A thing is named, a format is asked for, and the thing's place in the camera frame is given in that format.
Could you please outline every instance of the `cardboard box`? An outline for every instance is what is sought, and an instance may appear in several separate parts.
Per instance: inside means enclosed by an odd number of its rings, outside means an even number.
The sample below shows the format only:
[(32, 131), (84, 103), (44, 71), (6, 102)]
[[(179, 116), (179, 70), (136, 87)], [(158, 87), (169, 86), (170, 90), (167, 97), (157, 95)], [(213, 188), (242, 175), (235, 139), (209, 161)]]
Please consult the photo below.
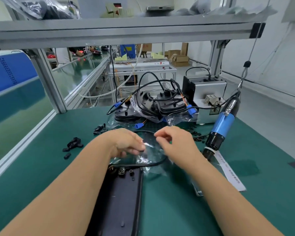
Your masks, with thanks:
[(189, 65), (189, 57), (185, 55), (174, 55), (172, 56), (170, 61), (171, 61), (171, 64), (176, 67)]
[[(140, 52), (140, 48), (141, 48), (141, 44), (138, 44), (138, 53)], [(152, 43), (143, 44), (142, 51), (144, 52), (152, 51)]]
[(181, 50), (169, 50), (168, 51), (168, 58), (170, 59), (173, 55), (180, 55)]
[(181, 45), (181, 52), (180, 54), (181, 55), (188, 55), (188, 45), (189, 43), (188, 42), (183, 42), (182, 45)]

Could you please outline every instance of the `hand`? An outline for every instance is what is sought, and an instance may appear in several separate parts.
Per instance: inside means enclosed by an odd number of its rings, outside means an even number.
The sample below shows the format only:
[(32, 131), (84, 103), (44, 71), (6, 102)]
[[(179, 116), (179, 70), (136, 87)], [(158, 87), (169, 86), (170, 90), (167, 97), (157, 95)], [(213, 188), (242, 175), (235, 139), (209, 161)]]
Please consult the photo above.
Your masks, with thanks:
[(110, 157), (124, 157), (126, 152), (139, 155), (139, 151), (145, 150), (143, 139), (125, 128), (107, 131), (95, 139), (102, 139), (106, 145), (108, 143)]
[(205, 159), (194, 143), (192, 135), (179, 127), (163, 127), (154, 136), (165, 154), (186, 171), (190, 171), (199, 159)]

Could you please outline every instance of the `person's right hand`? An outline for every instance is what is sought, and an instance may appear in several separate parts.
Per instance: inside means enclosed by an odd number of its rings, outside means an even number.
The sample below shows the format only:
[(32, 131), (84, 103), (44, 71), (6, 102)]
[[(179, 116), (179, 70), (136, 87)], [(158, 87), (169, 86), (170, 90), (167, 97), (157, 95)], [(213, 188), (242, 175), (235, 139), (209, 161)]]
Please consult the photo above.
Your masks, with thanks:
[(179, 127), (163, 127), (154, 136), (165, 154), (186, 171), (190, 171), (195, 162), (205, 159), (194, 143), (192, 135)]

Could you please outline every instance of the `person's left hand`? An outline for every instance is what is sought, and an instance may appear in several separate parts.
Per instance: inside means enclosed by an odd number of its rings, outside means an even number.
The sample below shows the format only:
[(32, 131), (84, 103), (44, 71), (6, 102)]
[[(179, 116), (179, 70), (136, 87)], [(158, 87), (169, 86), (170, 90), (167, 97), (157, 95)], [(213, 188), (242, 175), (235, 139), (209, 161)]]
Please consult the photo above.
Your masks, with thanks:
[(98, 138), (102, 139), (103, 143), (108, 143), (111, 149), (111, 157), (124, 157), (127, 152), (139, 155), (139, 151), (145, 150), (143, 139), (125, 128), (107, 131), (95, 139)]

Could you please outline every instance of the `white paper label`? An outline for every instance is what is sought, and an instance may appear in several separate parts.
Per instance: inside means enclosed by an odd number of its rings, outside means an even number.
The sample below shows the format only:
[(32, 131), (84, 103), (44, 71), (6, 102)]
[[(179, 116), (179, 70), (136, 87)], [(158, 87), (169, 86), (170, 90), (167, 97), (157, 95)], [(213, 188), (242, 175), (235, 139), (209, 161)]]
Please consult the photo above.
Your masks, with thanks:
[(222, 167), (222, 170), (227, 178), (227, 180), (238, 190), (238, 191), (245, 191), (246, 187), (240, 181), (238, 176), (235, 174), (233, 169), (228, 165), (225, 159), (222, 157), (219, 151), (216, 151), (215, 158), (217, 159), (218, 163)]

